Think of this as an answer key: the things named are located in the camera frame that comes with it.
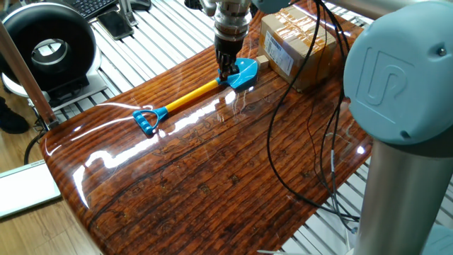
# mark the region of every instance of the keyboard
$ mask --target keyboard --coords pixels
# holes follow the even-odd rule
[[[117,0],[64,0],[72,5],[85,19],[96,17],[108,7],[117,3]]]

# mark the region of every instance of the black cable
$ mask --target black cable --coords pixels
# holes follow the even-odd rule
[[[323,13],[324,13],[324,20],[326,20],[326,10],[325,9],[323,10]],[[318,61],[318,67],[316,68],[316,73],[314,75],[315,82],[318,81],[319,67],[321,66],[321,60],[323,58],[324,50],[326,49],[326,46],[327,46],[327,29],[325,29],[324,31],[325,31],[324,47],[323,47],[323,49],[321,51],[321,56],[319,57],[319,61]],[[306,121],[306,131],[309,133],[310,141],[311,141],[311,147],[312,147],[313,153],[314,153],[313,171],[316,174],[316,177],[318,178],[319,182],[322,183],[324,185],[324,187],[326,187],[329,195],[332,196],[331,190],[328,187],[327,182],[325,180],[323,180],[318,175],[318,172],[316,172],[316,146],[314,144],[313,135],[310,132],[310,120],[311,120],[311,117],[313,116],[314,106],[316,105],[317,91],[319,91],[319,88],[316,88],[316,92],[314,94],[313,103],[311,105],[311,111],[310,111],[310,114],[309,114],[309,118]]]
[[[326,175],[324,174],[323,160],[322,160],[323,159],[323,151],[324,151],[324,142],[326,141],[327,132],[328,132],[328,129],[331,127],[333,119],[336,117],[337,112],[340,111],[340,104],[341,104],[341,101],[343,100],[341,95],[340,95],[340,97],[338,97],[338,99],[339,100],[338,100],[337,106],[333,110],[332,116],[328,120],[326,129],[324,130],[323,139],[321,141],[321,149],[319,151],[319,168],[321,170],[321,175],[322,175],[322,177],[323,177],[325,182],[327,182],[327,179],[326,179]]]
[[[23,164],[24,166],[28,164],[28,157],[30,156],[31,149],[33,148],[33,145],[41,139],[41,137],[45,134],[45,132],[39,133],[35,138],[31,140],[31,142],[28,144],[27,149],[25,150],[25,155],[23,156]]]
[[[284,92],[283,96],[281,97],[281,99],[279,100],[278,104],[277,104],[277,107],[275,108],[274,112],[273,112],[273,115],[270,119],[270,124],[269,124],[269,129],[268,129],[268,136],[267,136],[267,141],[266,141],[266,147],[267,147],[267,152],[268,152],[268,160],[269,160],[269,163],[270,163],[270,167],[272,168],[272,170],[274,171],[274,174],[276,175],[276,177],[278,178],[279,182],[287,189],[289,190],[291,193],[293,193],[298,199],[300,200],[303,200],[304,202],[310,204],[310,205],[313,205],[313,206],[316,206],[318,208],[321,208],[327,212],[330,212],[330,213],[334,213],[334,214],[337,214],[337,212],[335,210],[331,210],[330,208],[326,208],[322,205],[319,205],[318,203],[314,202],[313,200],[310,200],[308,198],[306,198],[305,196],[299,194],[298,192],[294,191],[292,188],[290,188],[286,183],[285,181],[283,181],[282,177],[278,174],[278,171],[277,169],[275,168],[275,165],[273,163],[273,160],[272,160],[272,153],[270,151],[270,137],[272,135],[272,128],[273,128],[273,123],[275,121],[275,116],[277,115],[277,112],[279,110],[279,108],[281,107],[284,99],[286,98],[286,96],[288,95],[289,91],[291,90],[292,86],[294,85],[295,81],[297,80],[297,78],[299,77],[299,75],[301,74],[303,68],[305,67],[305,64],[307,63],[308,59],[309,59],[309,56],[311,55],[311,51],[313,50],[313,47],[314,47],[314,44],[316,42],[316,37],[318,35],[318,31],[319,31],[319,24],[320,24],[320,20],[321,20],[321,14],[320,14],[320,10],[319,10],[319,0],[314,0],[316,3],[317,3],[317,6],[318,8],[316,9],[316,14],[317,14],[317,18],[316,18],[316,26],[315,26],[315,30],[314,30],[314,36],[313,36],[313,40],[311,41],[311,44],[310,44],[310,47],[309,47],[309,50],[307,51],[307,57],[304,59],[304,62],[302,63],[301,67],[299,68],[299,70],[297,71],[296,73],[296,76],[294,77],[294,79],[292,80],[291,84],[289,84],[287,90]],[[344,215],[344,214],[341,214],[341,216],[343,217],[350,217],[352,219],[355,220],[355,216],[350,216],[350,215]]]
[[[335,31],[336,31],[336,35],[337,35],[337,38],[338,38],[339,46],[340,46],[340,52],[341,52],[341,55],[343,57],[343,61],[345,63],[346,56],[345,56],[344,51],[343,51],[343,44],[341,43],[341,37],[339,35],[338,29],[341,32],[341,35],[342,35],[342,37],[343,37],[343,39],[345,41],[346,49],[349,52],[350,46],[349,46],[349,43],[348,43],[348,39],[346,38],[346,36],[345,36],[345,34],[343,32],[343,28],[341,28],[341,24],[336,20],[335,16],[330,12],[330,10],[328,10],[328,13],[329,13],[329,16],[331,17],[331,20],[333,22],[333,25],[334,25],[334,28],[335,28]],[[345,228],[352,232],[352,229],[346,224],[345,219],[340,214],[340,209],[338,207],[338,206],[340,206],[342,209],[344,209],[344,211],[347,214],[350,215],[350,213],[338,202],[337,190],[336,190],[335,167],[334,167],[334,163],[333,163],[334,160],[335,160],[334,159],[334,156],[335,156],[335,140],[336,140],[336,135],[337,135],[337,130],[338,130],[338,121],[339,121],[339,118],[340,118],[340,105],[341,105],[341,102],[343,101],[343,99],[344,99],[344,90],[343,90],[343,87],[342,87],[341,92],[340,92],[340,96],[338,97],[338,105],[337,105],[336,109],[334,110],[334,113],[333,113],[331,119],[329,120],[329,123],[328,123],[328,125],[326,127],[326,131],[325,131],[324,136],[323,136],[323,141],[321,143],[320,168],[321,168],[322,176],[324,177],[324,181],[326,182],[326,177],[324,176],[323,167],[322,167],[322,151],[323,151],[323,145],[324,145],[324,140],[325,140],[326,135],[327,135],[327,131],[328,131],[329,127],[330,127],[330,124],[331,124],[333,118],[336,116],[336,123],[335,123],[335,127],[334,127],[334,130],[333,130],[332,148],[331,148],[331,162],[332,162],[332,165],[331,165],[331,168],[332,168],[331,169],[331,178],[332,178],[332,187],[333,187],[333,190],[332,190],[333,195],[331,197],[332,197],[332,201],[333,201],[333,207],[334,207],[335,211],[337,212],[337,216],[340,218],[340,220],[343,223],[343,225],[345,226]]]
[[[340,32],[342,33],[343,35],[343,39],[345,40],[345,44],[346,44],[346,48],[349,52],[349,43],[347,41],[347,38],[345,37],[345,34],[343,32],[343,28],[341,28],[341,25],[339,24],[339,22],[337,21],[337,19],[335,18],[335,16],[333,15],[333,13],[327,8],[327,6],[322,2],[322,1],[319,1],[319,0],[314,0],[315,2],[318,2],[319,5],[321,5],[323,7],[323,10],[327,12],[329,18],[332,20],[332,23],[333,23],[333,27],[334,27],[334,30],[335,30],[335,34],[336,34],[336,37],[338,39],[338,46],[340,47],[340,53],[341,53],[341,56],[343,58],[343,61],[345,63],[346,61],[346,56],[345,56],[345,53],[344,53],[344,50],[343,50],[343,43],[342,43],[342,40],[341,40],[341,36],[340,36]],[[335,116],[335,111],[334,111],[334,114],[332,115],[332,118],[329,120],[328,122],[328,125],[327,125],[327,128],[326,128],[326,131],[324,133],[324,136],[323,136],[323,141],[321,143],[321,151],[320,151],[320,157],[322,158],[322,152],[323,152],[323,144],[324,144],[324,140],[326,138],[326,134],[327,134],[327,130],[329,129],[330,125],[331,125],[331,122],[333,120]],[[323,171],[323,167],[322,167],[322,160],[320,160],[320,172],[321,172],[321,176],[324,180],[324,183],[327,183],[327,179],[326,179],[326,175],[324,174],[324,171]]]
[[[343,98],[344,98],[344,94],[343,94],[343,91],[342,91],[342,94],[340,95],[338,101],[341,102],[341,101],[343,100]],[[334,110],[334,112],[333,112],[331,118],[330,118],[329,121],[328,121],[326,130],[324,131],[324,134],[323,134],[323,139],[322,139],[322,142],[321,142],[321,150],[320,150],[320,152],[319,152],[319,153],[320,153],[320,157],[319,157],[320,162],[319,162],[319,164],[320,164],[320,169],[321,169],[321,172],[322,172],[322,173],[323,173],[323,167],[322,167],[322,159],[323,159],[323,157],[322,157],[322,152],[323,152],[323,148],[324,148],[324,142],[325,142],[325,140],[326,140],[326,136],[327,136],[328,129],[329,129],[329,127],[330,127],[330,125],[331,125],[333,119],[334,119],[336,116],[338,116],[339,111],[340,111],[340,103],[339,103],[339,104],[337,105],[337,107],[335,108],[335,110]],[[334,176],[334,173],[333,173],[333,172],[331,172],[331,173],[333,174],[333,175],[332,175],[332,182],[334,182],[334,181],[335,181],[335,176]],[[332,197],[333,199],[335,199],[335,202],[333,203],[334,208],[337,208],[337,209],[338,209],[338,207],[336,207],[336,203],[337,203],[337,204],[338,204],[338,205],[346,212],[346,215],[350,216],[350,217],[353,219],[353,221],[358,222],[358,220],[360,219],[360,217],[358,217],[358,216],[352,216],[352,215],[348,212],[348,210],[346,210],[346,208],[345,208],[343,205],[341,205],[341,203],[338,202],[336,193],[337,193],[337,190],[336,190],[336,188],[335,188],[335,186],[334,186],[334,183],[333,183],[333,190],[332,190],[332,195],[331,195],[331,197]]]

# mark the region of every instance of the black shoe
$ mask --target black shoe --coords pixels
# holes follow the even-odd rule
[[[28,131],[30,126],[27,120],[17,113],[14,113],[0,97],[0,128],[9,134],[22,134]]]

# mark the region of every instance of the wood grain surface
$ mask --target wood grain surface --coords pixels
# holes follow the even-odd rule
[[[239,57],[256,57],[260,18]],[[361,28],[338,20],[352,42]],[[332,66],[339,65],[339,55]],[[42,153],[64,198],[105,254],[256,254],[276,250],[316,208],[277,180],[265,150],[270,116],[288,83],[271,69],[247,91],[223,88],[159,123],[146,136],[132,119],[217,76],[210,47],[151,81],[47,133]],[[341,88],[341,72],[305,93],[291,91],[272,135],[275,165],[295,190],[323,203],[316,153]],[[371,139],[341,107],[336,142],[338,185],[369,156]],[[332,133],[329,131],[326,144]],[[362,147],[365,153],[357,153]],[[323,158],[328,166],[329,149]]]

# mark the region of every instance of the metal pole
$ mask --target metal pole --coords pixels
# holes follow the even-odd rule
[[[374,141],[354,255],[420,254],[453,174],[453,158]]]
[[[120,0],[120,13],[125,17],[130,26],[138,25],[138,22],[134,18],[129,0]]]
[[[38,83],[36,83],[35,77],[31,74],[27,64],[23,60],[20,52],[16,45],[9,36],[8,31],[2,22],[0,22],[0,53],[5,58],[9,67],[16,75],[19,82],[22,84],[28,96],[35,105],[38,113],[45,121],[46,125],[53,128],[58,124],[57,118],[53,110],[50,108],[49,103],[45,100],[44,95]]]

